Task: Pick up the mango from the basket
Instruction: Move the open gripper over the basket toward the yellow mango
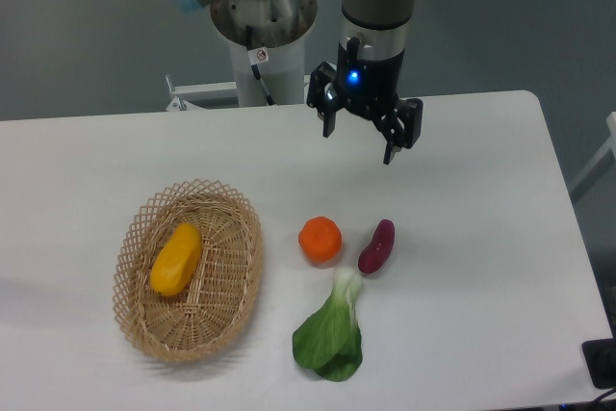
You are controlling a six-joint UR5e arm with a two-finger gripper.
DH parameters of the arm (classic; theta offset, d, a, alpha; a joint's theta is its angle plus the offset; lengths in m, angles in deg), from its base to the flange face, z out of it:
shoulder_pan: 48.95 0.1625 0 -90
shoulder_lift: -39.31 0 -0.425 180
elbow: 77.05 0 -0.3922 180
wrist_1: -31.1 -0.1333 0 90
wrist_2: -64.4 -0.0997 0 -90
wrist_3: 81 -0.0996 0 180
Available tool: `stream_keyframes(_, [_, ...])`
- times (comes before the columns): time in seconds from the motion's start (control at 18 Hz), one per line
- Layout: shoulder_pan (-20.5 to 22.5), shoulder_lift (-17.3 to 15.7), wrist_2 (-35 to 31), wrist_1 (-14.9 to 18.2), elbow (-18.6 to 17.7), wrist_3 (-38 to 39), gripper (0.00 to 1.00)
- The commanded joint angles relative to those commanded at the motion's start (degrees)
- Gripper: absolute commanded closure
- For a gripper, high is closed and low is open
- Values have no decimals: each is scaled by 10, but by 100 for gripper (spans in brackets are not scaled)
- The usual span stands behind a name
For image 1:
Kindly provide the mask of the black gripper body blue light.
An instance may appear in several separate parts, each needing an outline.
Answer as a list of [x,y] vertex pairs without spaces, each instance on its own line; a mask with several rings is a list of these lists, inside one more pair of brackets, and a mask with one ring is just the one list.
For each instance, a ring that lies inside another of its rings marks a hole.
[[350,113],[367,120],[388,116],[398,102],[398,77],[404,50],[380,61],[351,60],[341,44],[338,47],[335,91]]

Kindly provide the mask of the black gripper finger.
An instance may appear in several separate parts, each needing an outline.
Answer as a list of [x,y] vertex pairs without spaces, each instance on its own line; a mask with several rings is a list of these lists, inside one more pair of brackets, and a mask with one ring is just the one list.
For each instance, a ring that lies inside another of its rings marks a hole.
[[306,104],[317,110],[325,138],[333,133],[336,114],[344,107],[335,89],[336,77],[336,69],[328,62],[319,64],[310,75]]
[[402,149],[410,149],[421,136],[424,102],[420,98],[398,99],[384,114],[374,113],[371,121],[385,141],[383,164],[389,165]]

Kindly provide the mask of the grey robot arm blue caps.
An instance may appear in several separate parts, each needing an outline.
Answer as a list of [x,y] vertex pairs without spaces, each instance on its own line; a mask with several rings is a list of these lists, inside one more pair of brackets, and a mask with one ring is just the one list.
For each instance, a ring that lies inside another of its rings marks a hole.
[[186,11],[208,8],[236,60],[244,106],[305,102],[329,136],[337,113],[370,121],[391,161],[420,137],[424,104],[398,95],[415,0],[342,0],[343,20],[334,64],[303,70],[303,42],[317,16],[317,0],[175,0]]

